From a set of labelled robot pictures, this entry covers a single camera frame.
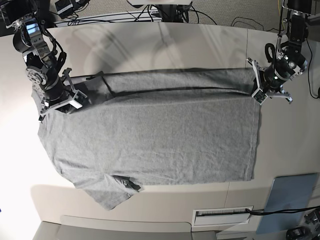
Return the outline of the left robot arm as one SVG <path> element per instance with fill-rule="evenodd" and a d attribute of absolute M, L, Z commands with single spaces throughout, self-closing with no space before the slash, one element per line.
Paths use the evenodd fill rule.
<path fill-rule="evenodd" d="M 308 38 L 307 20 L 312 13 L 311 0 L 287 0 L 282 2 L 280 24 L 276 45 L 265 45 L 264 53 L 268 67 L 259 66 L 251 58 L 247 62 L 255 74 L 251 97 L 260 105 L 268 98 L 283 98 L 293 101 L 291 94 L 284 90 L 284 83 L 302 75 L 308 61 L 302 55 L 303 42 Z"/>

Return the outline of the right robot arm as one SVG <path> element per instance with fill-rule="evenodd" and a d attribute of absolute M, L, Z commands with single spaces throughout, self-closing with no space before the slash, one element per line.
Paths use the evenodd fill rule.
<path fill-rule="evenodd" d="M 5 26 L 14 29 L 13 46 L 22 54 L 26 76 L 40 94 L 39 122 L 53 111 L 65 114 L 82 108 L 88 97 L 75 88 L 71 68 L 62 69 L 67 53 L 38 18 L 33 0 L 2 0 L 0 14 Z"/>

